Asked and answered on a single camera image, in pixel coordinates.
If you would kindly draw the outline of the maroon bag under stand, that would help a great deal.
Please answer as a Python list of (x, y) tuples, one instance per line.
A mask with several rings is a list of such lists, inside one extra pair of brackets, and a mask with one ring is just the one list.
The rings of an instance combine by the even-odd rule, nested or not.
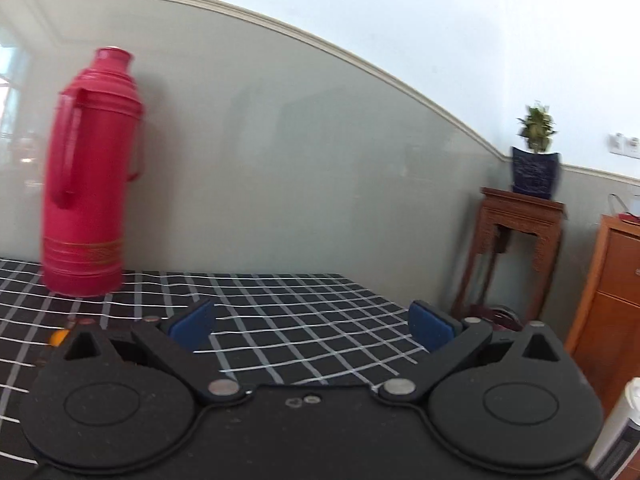
[(470, 315), (490, 323), (494, 326), (494, 330), (520, 332), (523, 329), (523, 324), (518, 315), (507, 307), (473, 304), (470, 309)]

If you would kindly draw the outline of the black white checkered tablecloth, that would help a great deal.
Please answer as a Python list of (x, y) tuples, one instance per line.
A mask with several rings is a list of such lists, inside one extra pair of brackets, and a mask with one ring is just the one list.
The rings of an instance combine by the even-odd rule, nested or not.
[(424, 357), (407, 311), (340, 274), (128, 271), (122, 289), (87, 299), (48, 292), (37, 263), (1, 260), (1, 475), (36, 466), (20, 426), (21, 400), (56, 330), (169, 318), (192, 302), (216, 304), (213, 333), (196, 349), (205, 364), (244, 384), (369, 384)]

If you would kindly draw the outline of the small orange right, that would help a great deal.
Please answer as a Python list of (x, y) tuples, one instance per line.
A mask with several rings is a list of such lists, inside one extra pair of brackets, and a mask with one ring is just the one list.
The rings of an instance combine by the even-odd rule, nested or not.
[(58, 348), (68, 336), (70, 330), (56, 330), (49, 338), (49, 344), (53, 348)]

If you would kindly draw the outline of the wooden cabinet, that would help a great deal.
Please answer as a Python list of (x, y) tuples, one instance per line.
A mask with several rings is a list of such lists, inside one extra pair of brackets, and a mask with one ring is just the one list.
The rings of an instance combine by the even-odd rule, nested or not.
[(604, 216), (565, 341), (605, 413), (639, 375), (639, 227)]

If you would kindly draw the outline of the carved wooden plant stand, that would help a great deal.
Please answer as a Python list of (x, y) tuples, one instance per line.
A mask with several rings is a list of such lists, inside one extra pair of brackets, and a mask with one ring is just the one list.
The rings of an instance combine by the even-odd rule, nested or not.
[(454, 318), (494, 318), (502, 298), (521, 323), (540, 318), (563, 239), (565, 205), (500, 188), (482, 188)]

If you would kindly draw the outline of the potted green plant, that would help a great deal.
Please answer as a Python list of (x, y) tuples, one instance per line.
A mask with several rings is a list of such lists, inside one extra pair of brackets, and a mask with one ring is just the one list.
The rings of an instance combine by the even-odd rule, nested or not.
[(518, 136), (526, 149), (514, 146), (511, 150), (512, 190), (543, 200), (551, 200), (558, 184), (561, 162), (558, 153), (551, 153), (555, 122), (549, 107), (541, 103), (526, 106), (521, 117)]

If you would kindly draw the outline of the white appliance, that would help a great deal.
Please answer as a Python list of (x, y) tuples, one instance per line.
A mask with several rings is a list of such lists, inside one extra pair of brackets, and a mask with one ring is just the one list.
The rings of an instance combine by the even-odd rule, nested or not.
[(639, 382), (626, 383), (589, 454), (587, 465), (600, 479), (619, 479), (639, 452)]

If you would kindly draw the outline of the red thermos flask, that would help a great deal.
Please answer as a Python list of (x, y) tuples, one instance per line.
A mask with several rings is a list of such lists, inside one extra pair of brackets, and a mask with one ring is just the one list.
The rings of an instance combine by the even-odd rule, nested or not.
[(144, 107), (129, 52), (104, 47), (58, 95), (42, 206), (51, 292), (103, 296), (122, 284), (126, 186), (142, 173)]

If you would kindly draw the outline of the white wall socket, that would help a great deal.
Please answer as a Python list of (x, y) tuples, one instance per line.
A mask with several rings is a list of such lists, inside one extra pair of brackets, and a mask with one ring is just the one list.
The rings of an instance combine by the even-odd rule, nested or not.
[(640, 158), (640, 140), (638, 136), (627, 138), (621, 133), (615, 133), (608, 139), (608, 150), (611, 154)]

